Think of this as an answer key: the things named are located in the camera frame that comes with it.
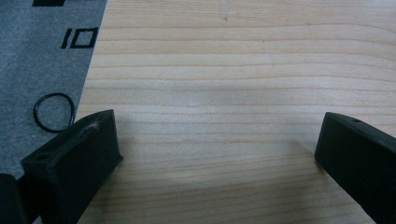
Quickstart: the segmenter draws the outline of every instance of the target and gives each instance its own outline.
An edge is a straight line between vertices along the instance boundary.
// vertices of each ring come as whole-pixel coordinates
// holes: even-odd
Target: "black marking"
[[[61,49],[66,49],[67,48],[67,40],[69,39],[69,36],[72,34],[72,29],[69,28],[66,31],[66,34],[64,35],[64,42],[62,43]]]
[[[62,7],[64,0],[35,0],[32,7]]]
[[[78,45],[77,40],[79,33],[82,32],[92,32],[91,41],[88,45]],[[96,37],[98,36],[98,28],[91,28],[91,29],[77,29],[75,31],[75,35],[73,36],[72,43],[70,44],[70,49],[91,49],[95,46]]]

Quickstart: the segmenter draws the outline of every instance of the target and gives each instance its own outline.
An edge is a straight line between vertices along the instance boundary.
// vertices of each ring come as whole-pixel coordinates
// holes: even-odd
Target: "gray mat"
[[[35,124],[35,102],[63,92],[78,107],[93,52],[93,32],[78,29],[99,27],[106,6],[106,0],[65,0],[63,7],[32,3],[0,1],[0,173],[17,178],[23,174],[21,159],[56,135]],[[45,125],[62,129],[69,113],[66,100],[54,97],[42,104],[39,117]]]

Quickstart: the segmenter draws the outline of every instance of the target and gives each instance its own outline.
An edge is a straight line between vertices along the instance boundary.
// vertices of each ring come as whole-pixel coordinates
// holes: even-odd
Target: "black bracket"
[[[317,162],[376,223],[396,223],[396,139],[358,119],[326,113]]]
[[[122,160],[113,110],[85,117],[21,161],[18,181],[0,175],[0,223],[77,223]]]

